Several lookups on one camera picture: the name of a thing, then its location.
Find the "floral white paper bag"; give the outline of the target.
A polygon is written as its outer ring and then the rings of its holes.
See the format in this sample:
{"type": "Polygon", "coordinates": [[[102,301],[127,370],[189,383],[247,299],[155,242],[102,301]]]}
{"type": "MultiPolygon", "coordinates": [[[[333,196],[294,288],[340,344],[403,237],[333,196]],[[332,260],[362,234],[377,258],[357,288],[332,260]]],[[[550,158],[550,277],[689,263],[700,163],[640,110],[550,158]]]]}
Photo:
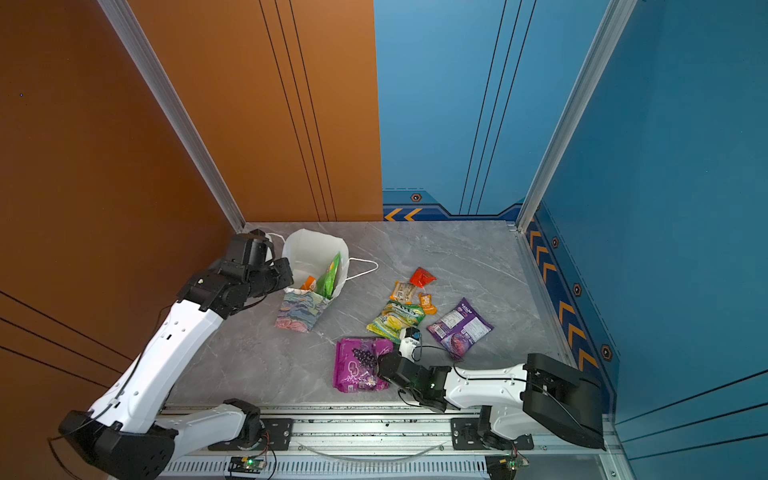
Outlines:
{"type": "Polygon", "coordinates": [[[285,237],[282,254],[293,283],[284,288],[275,326],[300,333],[314,328],[347,281],[379,269],[374,260],[352,257],[343,239],[307,229],[285,237]]]}

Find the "purple white snack bag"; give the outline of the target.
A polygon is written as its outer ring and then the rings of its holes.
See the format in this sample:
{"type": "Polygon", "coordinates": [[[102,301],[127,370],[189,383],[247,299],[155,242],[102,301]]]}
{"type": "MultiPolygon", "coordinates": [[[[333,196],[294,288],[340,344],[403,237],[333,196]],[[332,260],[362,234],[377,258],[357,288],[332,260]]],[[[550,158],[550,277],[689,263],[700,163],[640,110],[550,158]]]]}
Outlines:
{"type": "Polygon", "coordinates": [[[427,326],[427,331],[455,359],[462,359],[493,329],[466,298],[427,326]]]}

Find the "magenta grape candy bag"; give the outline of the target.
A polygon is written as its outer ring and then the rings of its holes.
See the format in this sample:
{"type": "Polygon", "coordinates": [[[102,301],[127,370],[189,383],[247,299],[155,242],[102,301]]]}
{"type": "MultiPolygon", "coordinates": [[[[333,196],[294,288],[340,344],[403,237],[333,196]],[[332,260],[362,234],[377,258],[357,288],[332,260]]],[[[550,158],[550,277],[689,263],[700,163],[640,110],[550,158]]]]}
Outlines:
{"type": "Polygon", "coordinates": [[[336,344],[332,386],[341,393],[382,391],[389,383],[378,374],[378,360],[392,353],[394,344],[385,338],[343,338],[336,344]]]}

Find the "green Lays chips bag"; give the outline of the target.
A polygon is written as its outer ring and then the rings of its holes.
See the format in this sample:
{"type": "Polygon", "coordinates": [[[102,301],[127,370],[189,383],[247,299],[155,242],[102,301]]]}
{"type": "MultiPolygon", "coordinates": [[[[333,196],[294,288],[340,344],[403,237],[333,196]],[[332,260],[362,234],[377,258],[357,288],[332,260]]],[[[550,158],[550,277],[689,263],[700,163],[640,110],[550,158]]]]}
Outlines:
{"type": "Polygon", "coordinates": [[[315,292],[326,298],[332,299],[336,287],[337,274],[341,263],[341,254],[337,253],[331,260],[325,273],[315,283],[315,292]]]}

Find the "Fox's fruit candy bag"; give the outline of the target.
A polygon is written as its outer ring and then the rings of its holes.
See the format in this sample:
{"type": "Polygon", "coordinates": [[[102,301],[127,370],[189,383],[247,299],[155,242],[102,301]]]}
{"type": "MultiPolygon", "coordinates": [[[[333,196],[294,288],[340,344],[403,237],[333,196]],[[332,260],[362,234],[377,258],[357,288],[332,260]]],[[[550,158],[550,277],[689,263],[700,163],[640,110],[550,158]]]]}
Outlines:
{"type": "Polygon", "coordinates": [[[313,276],[309,276],[304,284],[300,287],[301,290],[314,291],[316,288],[317,279],[313,276]]]}

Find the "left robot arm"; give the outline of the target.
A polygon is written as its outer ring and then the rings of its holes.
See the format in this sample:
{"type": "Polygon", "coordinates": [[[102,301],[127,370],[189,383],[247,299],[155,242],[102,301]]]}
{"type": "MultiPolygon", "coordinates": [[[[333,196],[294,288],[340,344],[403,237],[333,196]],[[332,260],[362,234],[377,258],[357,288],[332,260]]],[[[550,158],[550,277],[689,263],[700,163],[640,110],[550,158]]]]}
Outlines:
{"type": "Polygon", "coordinates": [[[159,418],[199,348],[223,322],[293,281],[261,230],[234,235],[225,255],[181,288],[153,337],[119,380],[86,411],[69,412],[61,439],[116,479],[155,479],[179,457],[220,442],[249,450],[266,428],[259,407],[238,399],[196,414],[159,418]]]}

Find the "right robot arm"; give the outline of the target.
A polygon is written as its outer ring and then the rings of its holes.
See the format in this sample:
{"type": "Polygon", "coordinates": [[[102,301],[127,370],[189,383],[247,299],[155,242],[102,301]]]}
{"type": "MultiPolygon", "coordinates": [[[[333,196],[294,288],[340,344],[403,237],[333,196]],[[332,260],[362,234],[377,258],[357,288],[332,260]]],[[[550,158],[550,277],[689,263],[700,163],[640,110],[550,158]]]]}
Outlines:
{"type": "Polygon", "coordinates": [[[605,448],[600,381],[544,354],[513,367],[470,370],[424,367],[388,353],[377,374],[436,413],[480,408],[477,433],[491,449],[510,450],[517,438],[543,431],[579,447],[605,448]]]}

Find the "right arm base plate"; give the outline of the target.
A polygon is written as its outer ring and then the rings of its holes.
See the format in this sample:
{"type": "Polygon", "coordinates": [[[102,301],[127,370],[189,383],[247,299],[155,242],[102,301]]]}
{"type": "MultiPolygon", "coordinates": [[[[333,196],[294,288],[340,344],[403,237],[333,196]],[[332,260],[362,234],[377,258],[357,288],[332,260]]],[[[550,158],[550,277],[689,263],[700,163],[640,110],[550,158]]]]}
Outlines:
{"type": "Polygon", "coordinates": [[[529,451],[535,448],[530,434],[520,435],[513,440],[502,438],[490,431],[480,429],[479,418],[450,419],[452,447],[456,451],[498,450],[498,451],[529,451]]]}

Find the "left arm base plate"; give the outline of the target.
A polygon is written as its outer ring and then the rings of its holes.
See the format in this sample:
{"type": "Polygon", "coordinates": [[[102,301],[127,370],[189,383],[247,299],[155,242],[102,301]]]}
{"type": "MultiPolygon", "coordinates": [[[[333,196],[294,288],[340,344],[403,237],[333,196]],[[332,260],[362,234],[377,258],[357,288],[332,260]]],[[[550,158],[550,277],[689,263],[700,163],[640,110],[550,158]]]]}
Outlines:
{"type": "Polygon", "coordinates": [[[261,437],[251,444],[245,444],[239,439],[222,441],[207,447],[212,452],[254,452],[259,453],[268,448],[271,451],[287,451],[290,446],[294,420],[292,418],[262,418],[263,429],[261,437]]]}

